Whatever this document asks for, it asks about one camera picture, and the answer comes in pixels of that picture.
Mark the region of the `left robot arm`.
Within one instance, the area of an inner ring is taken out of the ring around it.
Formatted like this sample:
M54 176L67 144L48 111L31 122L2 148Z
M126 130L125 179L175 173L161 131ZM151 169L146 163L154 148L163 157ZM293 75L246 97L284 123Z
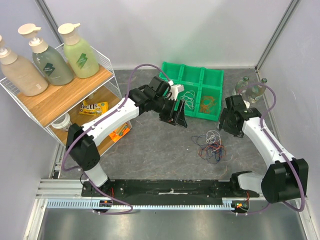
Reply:
M155 76L149 84L131 89L117 105L96 119L68 129L66 150L93 183L99 197L110 191L108 176L100 165L98 146L113 131L145 112L154 111L162 122L186 128L185 101L178 98L184 86Z

